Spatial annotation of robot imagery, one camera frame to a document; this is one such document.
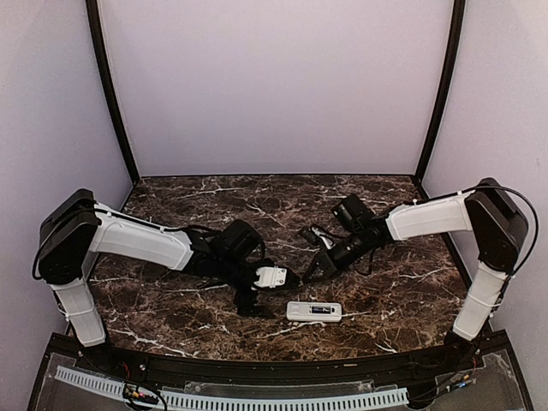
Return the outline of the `black front frame rail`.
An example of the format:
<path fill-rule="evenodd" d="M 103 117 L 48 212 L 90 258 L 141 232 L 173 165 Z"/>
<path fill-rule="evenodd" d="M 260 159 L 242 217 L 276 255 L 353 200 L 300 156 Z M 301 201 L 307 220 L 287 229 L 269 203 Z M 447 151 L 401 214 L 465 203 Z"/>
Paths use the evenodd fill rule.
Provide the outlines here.
<path fill-rule="evenodd" d="M 88 369 L 99 369 L 117 377 L 129 375 L 136 382 L 174 386 L 191 382 L 283 385 L 372 381 L 376 385 L 430 384 L 445 374 L 465 372 L 484 365 L 475 352 L 464 354 L 451 346 L 346 360 L 287 362 L 200 360 L 112 345 L 82 348 L 73 338 L 65 340 L 63 350 Z"/>

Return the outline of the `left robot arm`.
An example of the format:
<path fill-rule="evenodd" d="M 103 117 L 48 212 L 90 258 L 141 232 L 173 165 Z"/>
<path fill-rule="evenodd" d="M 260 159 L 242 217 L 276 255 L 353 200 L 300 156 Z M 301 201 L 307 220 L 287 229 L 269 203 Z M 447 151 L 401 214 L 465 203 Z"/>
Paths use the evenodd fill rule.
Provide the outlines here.
<path fill-rule="evenodd" d="M 113 373 L 121 356 L 106 342 L 107 330 L 83 273 L 88 254 L 116 254 L 219 279 L 235 289 L 240 315 L 267 317 L 256 296 L 283 286 L 288 272 L 266 257 L 249 260 L 255 250 L 265 251 L 262 237 L 241 220 L 224 230 L 167 227 L 115 211 L 97 202 L 92 191 L 79 189 L 41 224 L 32 276 L 53 290 L 79 343 L 88 348 L 87 359 L 100 372 Z"/>

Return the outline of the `black corner frame post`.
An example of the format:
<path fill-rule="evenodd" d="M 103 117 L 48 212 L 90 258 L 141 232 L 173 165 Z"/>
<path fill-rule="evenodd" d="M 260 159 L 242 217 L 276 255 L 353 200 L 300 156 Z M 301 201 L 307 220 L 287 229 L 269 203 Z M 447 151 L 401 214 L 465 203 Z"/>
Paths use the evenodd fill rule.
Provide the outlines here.
<path fill-rule="evenodd" d="M 104 33 L 97 0 L 86 0 L 86 14 L 89 31 L 92 39 L 92 47 L 98 68 L 99 79 L 103 89 L 104 99 L 110 115 L 110 121 L 116 136 L 116 142 L 122 159 L 133 185 L 140 181 L 140 173 L 137 168 L 134 154 L 130 146 L 127 131 L 122 119 L 122 112 L 118 104 L 115 85 L 110 71 L 109 59 L 104 41 Z"/>
<path fill-rule="evenodd" d="M 438 90 L 432 108 L 432 115 L 426 131 L 425 141 L 420 153 L 419 162 L 414 172 L 418 184 L 424 181 L 427 168 L 432 158 L 438 132 L 444 116 L 450 93 L 450 86 L 456 65 L 456 59 L 462 34 L 462 25 L 466 8 L 465 0 L 454 0 L 450 18 L 450 29 L 444 53 L 443 67 L 438 83 Z"/>

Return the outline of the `black right corner frame post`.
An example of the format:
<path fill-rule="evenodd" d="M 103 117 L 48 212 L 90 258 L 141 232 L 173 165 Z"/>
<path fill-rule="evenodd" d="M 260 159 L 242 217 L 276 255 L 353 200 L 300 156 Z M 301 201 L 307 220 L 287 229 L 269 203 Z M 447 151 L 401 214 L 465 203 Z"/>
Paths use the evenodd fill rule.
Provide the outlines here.
<path fill-rule="evenodd" d="M 450 86 L 456 65 L 456 59 L 462 34 L 462 25 L 466 8 L 465 0 L 454 0 L 450 18 L 450 29 L 444 53 L 443 67 L 438 83 L 438 90 L 432 108 L 432 115 L 426 131 L 425 141 L 420 153 L 419 162 L 414 172 L 418 184 L 424 181 L 427 168 L 432 158 L 438 132 L 444 116 L 450 93 Z"/>

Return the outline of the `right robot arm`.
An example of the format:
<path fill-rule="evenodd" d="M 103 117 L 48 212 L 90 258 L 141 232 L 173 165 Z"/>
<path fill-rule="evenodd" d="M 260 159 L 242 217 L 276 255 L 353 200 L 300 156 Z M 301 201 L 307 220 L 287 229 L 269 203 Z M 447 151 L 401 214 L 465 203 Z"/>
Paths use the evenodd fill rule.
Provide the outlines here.
<path fill-rule="evenodd" d="M 451 327 L 452 339 L 437 354 L 446 372 L 468 360 L 470 347 L 485 322 L 497 311 L 510 281 L 531 256 L 524 251 L 529 223 L 513 201 L 517 192 L 493 178 L 452 194 L 414 200 L 375 214 L 355 194 L 340 200 L 331 210 L 347 236 L 339 237 L 312 225 L 301 236 L 321 249 L 303 275 L 304 283 L 332 279 L 365 255 L 397 241 L 423 235 L 468 231 L 474 234 L 479 265 L 461 311 Z"/>

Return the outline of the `clear acrylic plate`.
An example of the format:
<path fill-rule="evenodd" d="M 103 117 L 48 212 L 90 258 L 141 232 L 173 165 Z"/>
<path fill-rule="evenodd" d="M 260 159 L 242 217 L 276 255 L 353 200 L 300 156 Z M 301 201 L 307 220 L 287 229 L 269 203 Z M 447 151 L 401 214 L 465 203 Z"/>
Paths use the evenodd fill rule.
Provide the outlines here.
<path fill-rule="evenodd" d="M 328 396 L 352 396 L 373 392 L 372 380 L 328 384 L 214 384 L 189 382 L 183 393 L 198 396 L 264 399 L 304 399 Z"/>

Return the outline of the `black left corner frame post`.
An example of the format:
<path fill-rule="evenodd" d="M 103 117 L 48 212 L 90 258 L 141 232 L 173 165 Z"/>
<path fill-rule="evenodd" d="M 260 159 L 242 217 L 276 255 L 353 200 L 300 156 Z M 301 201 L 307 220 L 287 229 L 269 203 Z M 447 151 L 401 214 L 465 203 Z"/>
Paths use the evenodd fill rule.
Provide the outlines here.
<path fill-rule="evenodd" d="M 122 159 L 133 185 L 140 181 L 140 173 L 137 168 L 134 154 L 130 146 L 127 131 L 122 119 L 122 112 L 118 104 L 115 85 L 110 71 L 109 59 L 104 41 L 104 33 L 97 0 L 86 0 L 86 14 L 89 31 L 92 39 L 92 47 L 98 68 L 99 79 L 103 89 L 104 99 L 110 115 L 110 121 L 116 136 L 116 142 Z"/>

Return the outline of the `purple blue AAA battery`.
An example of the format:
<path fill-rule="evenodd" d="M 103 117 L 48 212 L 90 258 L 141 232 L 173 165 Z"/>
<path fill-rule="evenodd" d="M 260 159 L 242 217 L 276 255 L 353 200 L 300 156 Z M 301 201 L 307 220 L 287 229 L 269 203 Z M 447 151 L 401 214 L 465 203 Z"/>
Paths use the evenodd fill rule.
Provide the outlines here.
<path fill-rule="evenodd" d="M 332 306 L 311 306 L 311 314 L 332 315 L 336 309 Z"/>

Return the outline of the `white remote control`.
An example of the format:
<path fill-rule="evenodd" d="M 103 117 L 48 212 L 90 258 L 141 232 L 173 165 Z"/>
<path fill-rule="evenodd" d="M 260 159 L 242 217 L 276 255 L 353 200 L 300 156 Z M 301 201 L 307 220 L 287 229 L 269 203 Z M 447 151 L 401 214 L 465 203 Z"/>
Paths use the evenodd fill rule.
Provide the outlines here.
<path fill-rule="evenodd" d="M 338 303 L 289 301 L 286 306 L 286 318 L 295 322 L 336 323 L 342 316 L 342 306 Z"/>

